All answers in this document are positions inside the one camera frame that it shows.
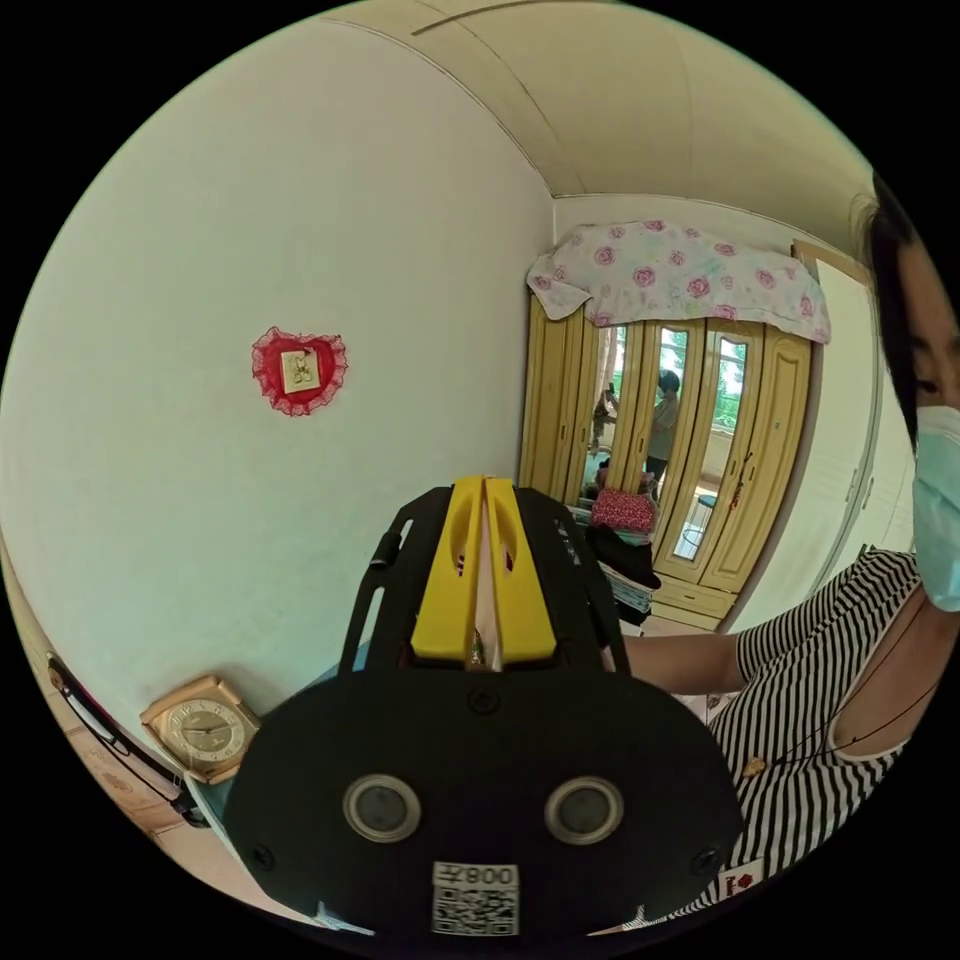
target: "red bag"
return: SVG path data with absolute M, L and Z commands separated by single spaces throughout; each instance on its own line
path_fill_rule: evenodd
M 590 513 L 595 527 L 630 533 L 653 533 L 656 521 L 656 508 L 649 497 L 622 490 L 601 490 Z

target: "gold clock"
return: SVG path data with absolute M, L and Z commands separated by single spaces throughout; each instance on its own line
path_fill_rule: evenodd
M 168 693 L 140 715 L 161 750 L 192 777 L 221 783 L 240 767 L 260 721 L 218 677 Z

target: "door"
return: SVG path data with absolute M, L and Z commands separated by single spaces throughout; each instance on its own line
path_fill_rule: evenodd
M 791 609 L 823 582 L 860 496 L 875 433 L 879 356 L 869 275 L 849 257 L 800 241 L 793 255 L 823 290 L 832 337 L 813 347 L 805 450 L 791 484 L 790 514 L 769 558 L 755 569 L 755 587 L 747 583 L 731 631 Z
M 642 327 L 643 367 L 636 383 L 636 413 L 631 427 L 628 455 L 623 463 L 622 476 L 614 477 L 618 489 L 636 493 L 644 472 L 651 469 L 650 456 L 666 461 L 666 467 L 655 490 L 660 505 L 661 520 L 657 524 L 654 550 L 664 527 L 663 518 L 669 516 L 676 503 L 680 478 L 696 422 L 700 384 L 703 378 L 703 359 L 707 340 L 704 321 L 648 322 Z M 638 339 L 641 328 L 636 328 Z M 658 401 L 657 384 L 660 374 L 671 371 L 680 382 L 677 391 L 679 410 L 674 426 L 667 435 L 654 438 L 654 410 Z
M 600 489 L 619 488 L 630 450 L 643 358 L 640 324 L 584 323 L 581 379 L 569 470 L 562 499 L 589 509 Z
M 583 353 L 583 309 L 548 320 L 530 297 L 527 383 L 523 414 L 520 486 L 556 496 L 570 460 Z
M 887 531 L 895 517 L 901 529 L 893 534 L 892 540 L 902 542 L 906 538 L 909 545 L 913 535 L 912 510 L 909 530 L 902 528 L 904 505 L 901 502 L 903 482 L 907 473 L 910 475 L 912 491 L 913 450 L 886 365 L 881 367 L 879 376 L 880 409 L 877 417 L 876 440 L 865 471 L 866 485 L 854 501 L 852 523 L 845 540 L 834 554 L 824 582 L 831 580 L 850 566 L 865 545 L 884 546 Z M 908 496 L 907 499 L 912 506 L 912 497 Z
M 810 385 L 809 340 L 764 327 L 760 396 L 742 487 L 700 583 L 739 593 L 760 556 L 786 492 Z
M 763 366 L 759 323 L 707 321 L 700 397 L 676 502 L 662 517 L 658 573 L 699 583 L 749 470 Z
M 894 504 L 893 516 L 887 525 L 883 539 L 876 546 L 883 550 L 898 550 L 901 553 L 912 552 L 913 546 L 913 475 L 915 465 L 913 456 L 907 460 L 900 480 L 900 492 Z

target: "yellow wardrobe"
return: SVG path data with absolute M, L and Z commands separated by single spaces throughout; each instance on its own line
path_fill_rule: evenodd
M 665 460 L 653 543 L 663 586 L 653 612 L 713 629 L 780 509 L 803 429 L 811 349 L 760 323 L 598 329 L 582 308 L 551 321 L 531 297 L 520 484 L 589 507 L 608 460 L 606 485 L 630 492 L 649 456 Z M 681 384 L 668 436 L 653 430 L 663 370 Z

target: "qr code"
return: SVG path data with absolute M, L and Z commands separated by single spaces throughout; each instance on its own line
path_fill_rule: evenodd
M 519 932 L 519 890 L 434 887 L 433 932 L 507 937 Z

